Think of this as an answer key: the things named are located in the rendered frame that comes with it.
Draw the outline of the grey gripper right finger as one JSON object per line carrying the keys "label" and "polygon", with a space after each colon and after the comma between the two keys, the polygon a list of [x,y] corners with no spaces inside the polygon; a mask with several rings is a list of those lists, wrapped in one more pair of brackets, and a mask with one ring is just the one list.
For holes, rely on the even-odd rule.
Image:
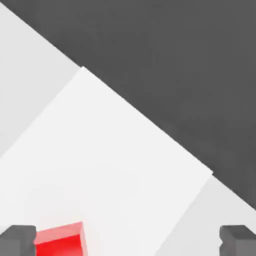
{"label": "grey gripper right finger", "polygon": [[222,225],[219,256],[256,256],[256,234],[245,225]]}

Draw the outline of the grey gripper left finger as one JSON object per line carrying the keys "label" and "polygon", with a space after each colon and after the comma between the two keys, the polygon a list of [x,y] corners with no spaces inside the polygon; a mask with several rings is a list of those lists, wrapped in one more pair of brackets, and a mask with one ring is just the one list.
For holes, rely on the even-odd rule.
{"label": "grey gripper left finger", "polygon": [[36,256],[34,225],[11,225],[0,234],[0,256]]}

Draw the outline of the small red cube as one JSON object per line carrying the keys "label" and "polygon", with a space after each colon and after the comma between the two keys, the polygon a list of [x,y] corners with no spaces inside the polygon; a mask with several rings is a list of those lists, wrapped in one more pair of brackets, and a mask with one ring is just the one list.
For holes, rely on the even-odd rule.
{"label": "small red cube", "polygon": [[34,244],[36,256],[88,256],[83,222],[38,231]]}

